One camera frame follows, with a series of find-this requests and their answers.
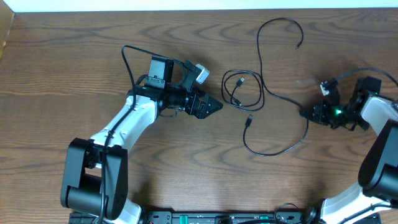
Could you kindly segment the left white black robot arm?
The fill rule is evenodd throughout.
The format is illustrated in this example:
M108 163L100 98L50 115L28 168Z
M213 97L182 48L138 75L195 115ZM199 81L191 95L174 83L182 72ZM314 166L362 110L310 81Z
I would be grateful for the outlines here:
M70 223L142 223L142 208L127 197L127 156L144 130L165 109L205 119L222 109L218 100L199 89L209 71L182 63L184 76L171 82L176 60L155 55L149 73L129 90L125 105L89 139L68 146L60 203L72 209Z

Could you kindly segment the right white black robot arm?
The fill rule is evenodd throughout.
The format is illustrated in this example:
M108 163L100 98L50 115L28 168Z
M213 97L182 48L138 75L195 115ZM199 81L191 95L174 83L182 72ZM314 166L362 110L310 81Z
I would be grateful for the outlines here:
M350 131L371 128L377 138L361 164L357 181L312 207L303 223L380 223L380 212L397 208L397 102L381 96L381 80L360 78L349 103L340 104L338 81L322 82L324 100L302 116L317 124Z

